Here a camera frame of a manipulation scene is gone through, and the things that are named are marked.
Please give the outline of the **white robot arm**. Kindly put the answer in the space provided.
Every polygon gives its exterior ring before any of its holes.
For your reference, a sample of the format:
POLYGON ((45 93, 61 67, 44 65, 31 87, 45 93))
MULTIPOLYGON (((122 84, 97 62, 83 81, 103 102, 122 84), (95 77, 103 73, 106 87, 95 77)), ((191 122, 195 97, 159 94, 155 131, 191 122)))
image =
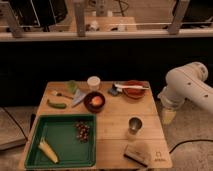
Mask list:
POLYGON ((166 86, 158 94, 164 125, 172 122, 186 99, 213 114, 213 87, 205 83, 207 78, 208 69, 201 62, 173 68, 166 74, 166 86))

